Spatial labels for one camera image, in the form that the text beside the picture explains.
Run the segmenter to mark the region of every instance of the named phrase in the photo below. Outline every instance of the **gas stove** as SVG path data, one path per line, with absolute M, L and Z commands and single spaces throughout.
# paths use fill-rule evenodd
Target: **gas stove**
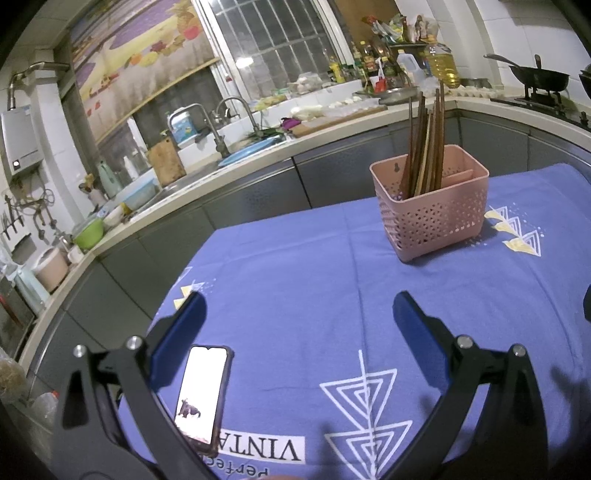
M 587 113 L 579 112 L 575 106 L 571 106 L 571 101 L 568 101 L 568 105 L 565 105 L 559 92 L 538 93 L 536 89 L 531 90 L 529 87 L 525 87 L 523 97 L 491 98 L 491 102 L 519 106 L 534 112 L 544 113 L 591 132 Z

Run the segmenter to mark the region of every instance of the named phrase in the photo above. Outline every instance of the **wooden cutting board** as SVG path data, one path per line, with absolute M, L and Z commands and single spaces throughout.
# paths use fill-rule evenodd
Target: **wooden cutting board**
M 154 167 L 158 182 L 163 187 L 187 174 L 170 138 L 166 138 L 150 148 L 148 160 Z
M 352 113 L 351 115 L 347 116 L 340 116 L 340 117 L 330 117 L 324 116 L 321 118 L 317 118 L 316 120 L 312 120 L 313 127 L 308 127 L 306 124 L 309 122 L 303 122 L 300 125 L 296 125 L 294 128 L 291 129 L 291 133 L 296 138 L 305 137 L 306 135 L 313 134 L 317 131 L 324 130 L 328 127 L 333 127 L 338 124 L 342 124 L 348 122 L 349 120 L 355 120 L 356 118 L 361 118 L 367 115 L 373 115 L 374 113 L 383 112 L 387 110 L 388 107 L 385 105 L 380 105 L 376 108 L 370 108 L 368 110 L 361 110 L 359 112 Z

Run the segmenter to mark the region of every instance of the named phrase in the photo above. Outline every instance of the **fruit mural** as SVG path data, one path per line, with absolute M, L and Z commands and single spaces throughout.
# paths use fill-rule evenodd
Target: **fruit mural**
M 101 0 L 70 36 L 96 141 L 162 89 L 216 60 L 190 0 Z

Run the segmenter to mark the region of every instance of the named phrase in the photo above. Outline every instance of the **green bowl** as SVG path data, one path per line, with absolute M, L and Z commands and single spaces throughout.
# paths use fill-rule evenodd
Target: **green bowl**
M 90 250 L 94 247 L 105 234 L 103 219 L 95 218 L 83 230 L 74 237 L 74 243 L 82 250 Z

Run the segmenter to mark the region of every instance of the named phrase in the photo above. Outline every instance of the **pink plastic basket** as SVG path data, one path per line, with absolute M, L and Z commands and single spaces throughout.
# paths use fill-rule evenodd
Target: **pink plastic basket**
M 398 258 L 408 262 L 420 255 L 480 233 L 488 194 L 488 170 L 458 145 L 446 145 L 443 188 L 397 201 L 406 155 L 373 163 L 384 228 Z

